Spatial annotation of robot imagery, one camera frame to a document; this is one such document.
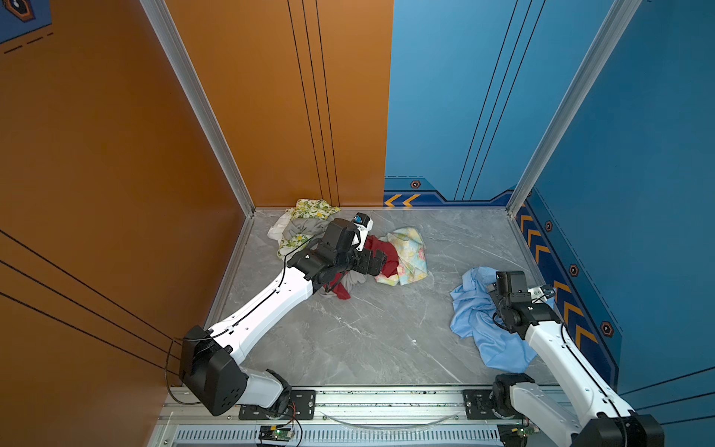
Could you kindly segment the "light blue shirt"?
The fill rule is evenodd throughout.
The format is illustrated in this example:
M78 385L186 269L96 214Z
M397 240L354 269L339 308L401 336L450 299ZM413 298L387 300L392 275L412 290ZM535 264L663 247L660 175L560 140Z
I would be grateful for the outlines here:
M452 331L474 339L487 367L507 373L524 373L537 357L526 341L530 329L560 321L552 300L532 296L522 271L473 268L451 296Z

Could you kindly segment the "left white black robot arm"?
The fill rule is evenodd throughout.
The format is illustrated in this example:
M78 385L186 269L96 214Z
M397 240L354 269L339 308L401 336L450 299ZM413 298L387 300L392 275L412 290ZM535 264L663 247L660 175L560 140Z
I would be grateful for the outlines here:
M277 277L247 305L208 329L195 326L182 338L179 378L213 416L236 405L257 406L281 415L292 387L276 372L242 369L242 362L283 317L319 289L350 271L378 276L387 254L370 248L374 223L359 212L336 218L325 232L289 255Z

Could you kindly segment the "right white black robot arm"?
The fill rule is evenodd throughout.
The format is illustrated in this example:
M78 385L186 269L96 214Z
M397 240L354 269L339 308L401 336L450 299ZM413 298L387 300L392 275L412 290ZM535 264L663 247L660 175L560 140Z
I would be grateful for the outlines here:
M549 286L529 289L521 271L498 271L487 287L497 326L515 333L549 367L572 404L569 413L527 374L499 374L493 383L495 413L520 416L558 446L663 446L664 428L640 415L578 350L565 320L547 304Z

